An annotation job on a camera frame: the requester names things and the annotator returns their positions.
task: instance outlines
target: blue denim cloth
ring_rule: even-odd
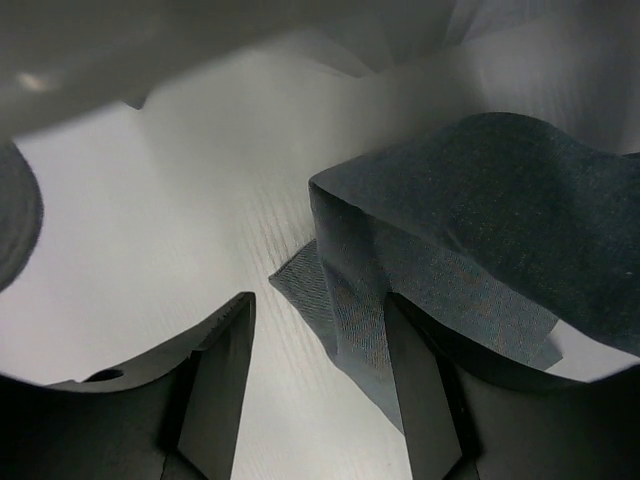
[[[309,245],[272,281],[312,328],[321,319],[334,362],[398,425],[389,291],[539,369],[561,358],[548,339],[558,318],[640,354],[639,192],[637,156],[595,151],[531,117],[476,115],[313,177],[324,275],[291,287],[312,271]],[[324,306],[300,304],[320,286]]]

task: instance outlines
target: textured white surface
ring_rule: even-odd
[[[0,369],[82,379],[252,290],[234,478],[410,478],[400,434],[267,283],[312,237],[307,180],[489,110],[640,150],[638,7],[546,16],[362,79],[267,45],[159,88],[140,112],[113,106],[20,139],[46,212],[0,296]]]

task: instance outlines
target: white surface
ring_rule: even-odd
[[[114,106],[20,139],[46,212],[0,296],[0,369],[82,379],[252,290],[234,479],[410,478],[401,436],[267,283],[312,237],[307,180],[488,110],[640,150],[637,7],[540,18],[362,79],[264,46],[159,88],[141,112]]]

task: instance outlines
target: denim fabric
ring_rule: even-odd
[[[0,146],[0,291],[20,274],[38,240],[43,205],[31,168],[13,144]]]
[[[310,182],[331,309],[321,314],[321,338],[332,320],[335,363],[392,420],[388,291],[539,369],[560,358],[547,338],[558,318],[638,355],[639,192],[636,156],[595,151],[508,113],[472,116],[326,170]],[[307,290],[285,285],[309,258],[294,258],[273,283],[313,324],[318,309],[293,300]]]

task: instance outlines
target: folded fabric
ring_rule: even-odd
[[[558,317],[638,355],[639,174],[636,157],[595,151],[537,119],[472,116],[311,179],[330,316],[310,316],[293,299],[306,292],[283,286],[308,261],[294,258],[272,281],[316,331],[324,319],[335,363],[398,425],[389,291],[539,369],[560,358],[548,339]]]

